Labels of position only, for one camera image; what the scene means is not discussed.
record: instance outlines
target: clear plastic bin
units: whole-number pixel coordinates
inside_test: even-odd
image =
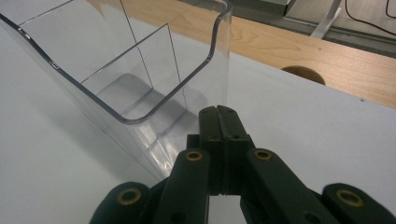
[[[0,19],[86,116],[159,180],[186,135],[198,133],[198,111],[225,104],[226,0],[75,0],[19,25]]]

